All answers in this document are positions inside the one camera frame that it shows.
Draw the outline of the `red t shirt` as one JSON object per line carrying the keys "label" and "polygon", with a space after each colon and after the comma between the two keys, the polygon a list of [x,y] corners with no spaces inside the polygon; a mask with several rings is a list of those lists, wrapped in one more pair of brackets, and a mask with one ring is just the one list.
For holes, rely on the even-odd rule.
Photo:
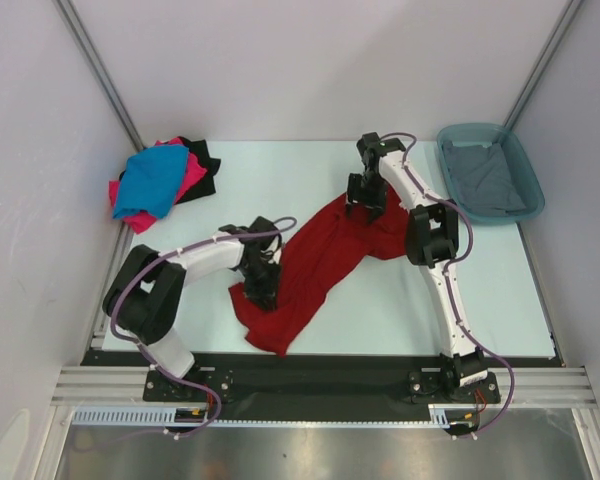
{"label": "red t shirt", "polygon": [[326,204],[283,248],[277,308],[265,311],[246,298],[246,284],[229,288],[235,316],[252,346],[284,356],[326,301],[328,292],[367,256],[382,261],[406,254],[408,214],[394,190],[373,222],[361,206],[346,212],[345,196]]}

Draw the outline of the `blue t shirt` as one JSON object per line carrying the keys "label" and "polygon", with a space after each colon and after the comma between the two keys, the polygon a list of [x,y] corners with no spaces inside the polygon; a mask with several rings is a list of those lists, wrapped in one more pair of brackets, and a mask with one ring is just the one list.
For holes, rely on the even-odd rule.
{"label": "blue t shirt", "polygon": [[113,218],[141,212],[164,218],[184,179],[188,155],[182,145],[158,145],[130,157],[119,181]]}

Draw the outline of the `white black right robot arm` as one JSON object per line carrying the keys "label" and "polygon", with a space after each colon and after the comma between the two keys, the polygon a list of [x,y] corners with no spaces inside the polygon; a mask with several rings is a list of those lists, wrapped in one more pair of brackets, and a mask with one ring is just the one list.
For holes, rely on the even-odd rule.
{"label": "white black right robot arm", "polygon": [[460,402],[471,399],[488,375],[484,350],[472,336],[458,285],[456,264],[467,257],[459,253],[464,217],[415,171],[410,151],[416,142],[410,133],[362,135],[356,148],[363,171],[349,175],[345,211],[363,207],[373,222],[387,211],[388,193],[397,194],[407,212],[406,257],[426,282],[442,339],[438,385],[430,393]]}

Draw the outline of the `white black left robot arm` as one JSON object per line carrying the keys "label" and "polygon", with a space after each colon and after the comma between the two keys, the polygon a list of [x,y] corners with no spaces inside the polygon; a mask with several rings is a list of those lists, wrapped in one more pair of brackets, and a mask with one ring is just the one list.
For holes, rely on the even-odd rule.
{"label": "white black left robot arm", "polygon": [[168,252],[140,244],[128,253],[102,310],[112,335],[145,354],[177,398],[190,399],[201,387],[199,365],[175,327],[183,290],[216,272],[237,271],[247,301],[274,310],[283,249],[280,222],[259,216],[249,226],[228,224],[207,240]]}

